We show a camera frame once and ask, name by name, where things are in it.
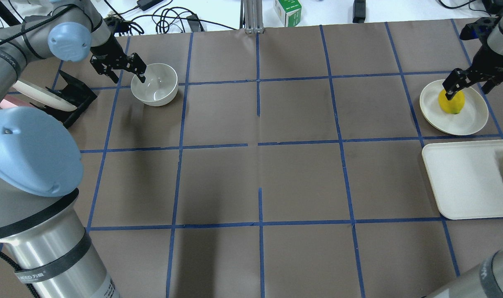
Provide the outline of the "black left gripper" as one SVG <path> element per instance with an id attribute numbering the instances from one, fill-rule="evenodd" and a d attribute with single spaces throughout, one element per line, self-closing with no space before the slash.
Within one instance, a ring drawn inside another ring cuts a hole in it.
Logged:
<path id="1" fill-rule="evenodd" d="M 144 75 L 147 69 L 146 63 L 138 53 L 127 56 L 118 41 L 107 41 L 102 45 L 93 46 L 90 52 L 90 64 L 98 75 L 105 75 L 117 84 L 119 78 L 114 70 L 126 70 L 136 75 L 141 83 L 146 82 Z"/>

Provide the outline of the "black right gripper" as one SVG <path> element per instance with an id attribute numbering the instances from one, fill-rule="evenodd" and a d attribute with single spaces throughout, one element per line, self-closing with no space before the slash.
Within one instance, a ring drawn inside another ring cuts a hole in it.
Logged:
<path id="1" fill-rule="evenodd" d="M 442 83 L 443 94 L 446 100 L 451 101 L 459 91 L 480 82 L 484 82 L 481 87 L 484 94 L 503 83 L 503 55 L 488 46 L 480 47 L 469 70 L 456 68 L 450 72 Z"/>

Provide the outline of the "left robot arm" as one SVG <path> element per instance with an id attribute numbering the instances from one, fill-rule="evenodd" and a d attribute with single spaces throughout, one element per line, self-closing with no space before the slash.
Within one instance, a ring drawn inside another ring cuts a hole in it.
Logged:
<path id="1" fill-rule="evenodd" d="M 53 0 L 47 16 L 0 28 L 0 104 L 32 62 L 57 57 L 144 77 L 90 0 Z M 34 106 L 0 108 L 0 259 L 35 298 L 121 294 L 74 210 L 81 152 L 61 121 Z"/>

